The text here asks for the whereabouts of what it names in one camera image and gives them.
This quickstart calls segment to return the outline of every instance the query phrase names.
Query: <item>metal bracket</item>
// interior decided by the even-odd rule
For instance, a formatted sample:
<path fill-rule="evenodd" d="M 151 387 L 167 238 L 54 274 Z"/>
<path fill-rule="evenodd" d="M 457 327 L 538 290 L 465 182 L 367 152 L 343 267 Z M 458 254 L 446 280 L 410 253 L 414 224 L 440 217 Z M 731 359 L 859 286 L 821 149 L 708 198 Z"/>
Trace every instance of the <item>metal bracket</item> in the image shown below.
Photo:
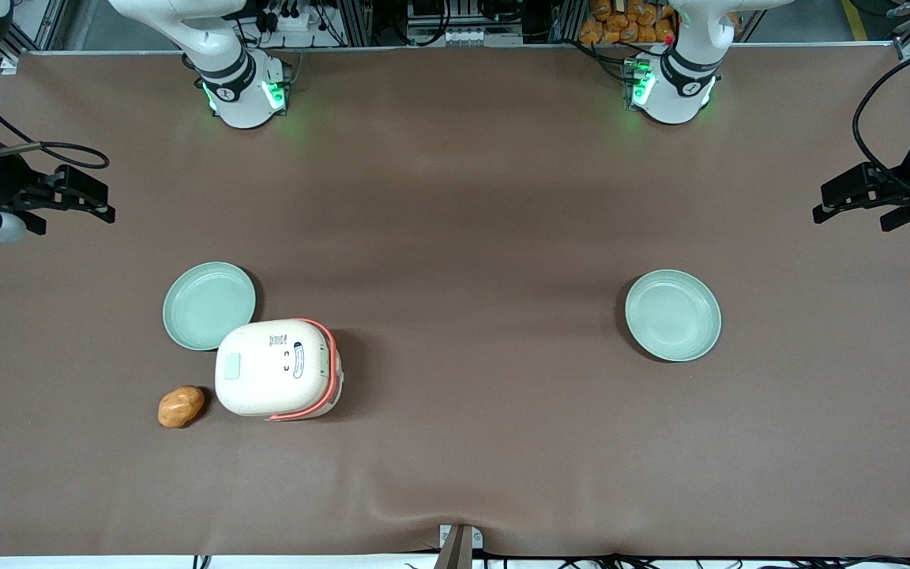
<path fill-rule="evenodd" d="M 483 532 L 473 526 L 441 526 L 441 553 L 434 569 L 471 569 L 472 550 L 483 548 Z"/>
<path fill-rule="evenodd" d="M 483 532 L 473 526 L 466 526 L 472 532 L 472 548 L 483 548 Z M 451 533 L 452 526 L 441 526 L 441 540 L 438 541 L 441 547 L 445 547 L 445 541 L 448 540 L 448 533 Z"/>

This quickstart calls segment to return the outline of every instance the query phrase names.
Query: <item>green indicator light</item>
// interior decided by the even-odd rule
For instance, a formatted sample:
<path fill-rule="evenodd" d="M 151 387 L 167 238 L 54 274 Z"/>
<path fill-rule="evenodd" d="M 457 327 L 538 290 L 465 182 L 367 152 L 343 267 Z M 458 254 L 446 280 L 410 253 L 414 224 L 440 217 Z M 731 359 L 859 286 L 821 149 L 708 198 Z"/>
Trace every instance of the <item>green indicator light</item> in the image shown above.
<path fill-rule="evenodd" d="M 276 84 L 270 85 L 265 81 L 262 82 L 262 90 L 265 91 L 266 98 L 273 108 L 283 107 L 283 89 Z"/>

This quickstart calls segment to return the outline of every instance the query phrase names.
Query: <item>label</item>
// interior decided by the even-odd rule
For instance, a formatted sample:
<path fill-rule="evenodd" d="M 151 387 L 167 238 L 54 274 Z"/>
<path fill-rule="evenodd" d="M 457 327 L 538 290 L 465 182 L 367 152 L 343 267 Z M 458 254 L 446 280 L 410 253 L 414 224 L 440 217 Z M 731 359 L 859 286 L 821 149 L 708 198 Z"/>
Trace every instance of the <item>label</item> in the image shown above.
<path fill-rule="evenodd" d="M 300 379 L 304 372 L 304 346 L 300 342 L 293 342 L 293 378 Z"/>

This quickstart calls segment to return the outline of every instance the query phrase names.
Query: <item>electronic equipment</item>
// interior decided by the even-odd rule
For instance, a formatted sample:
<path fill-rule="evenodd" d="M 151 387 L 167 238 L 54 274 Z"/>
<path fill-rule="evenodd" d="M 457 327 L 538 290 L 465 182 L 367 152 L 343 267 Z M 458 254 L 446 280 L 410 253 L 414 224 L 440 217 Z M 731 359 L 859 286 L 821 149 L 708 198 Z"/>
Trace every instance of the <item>electronic equipment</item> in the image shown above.
<path fill-rule="evenodd" d="M 246 324 L 216 350 L 216 397 L 239 415 L 318 417 L 335 406 L 342 389 L 336 339 L 314 320 Z"/>

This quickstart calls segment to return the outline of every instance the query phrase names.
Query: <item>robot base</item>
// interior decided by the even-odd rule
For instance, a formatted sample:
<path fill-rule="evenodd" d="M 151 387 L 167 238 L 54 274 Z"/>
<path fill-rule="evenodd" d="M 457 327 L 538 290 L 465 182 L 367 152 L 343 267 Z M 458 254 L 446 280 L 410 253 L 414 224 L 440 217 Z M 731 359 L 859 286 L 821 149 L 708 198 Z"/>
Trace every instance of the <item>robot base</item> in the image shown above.
<path fill-rule="evenodd" d="M 658 55 L 641 54 L 624 62 L 624 77 L 633 83 L 624 85 L 624 100 L 632 111 L 643 111 L 649 118 L 665 125 L 682 125 L 697 116 L 708 104 L 715 79 L 697 95 L 683 96 L 664 79 Z"/>
<path fill-rule="evenodd" d="M 286 115 L 292 69 L 263 50 L 248 50 L 255 58 L 255 79 L 241 92 L 237 101 L 227 102 L 213 96 L 209 88 L 209 108 L 235 129 L 253 129 L 274 115 Z"/>

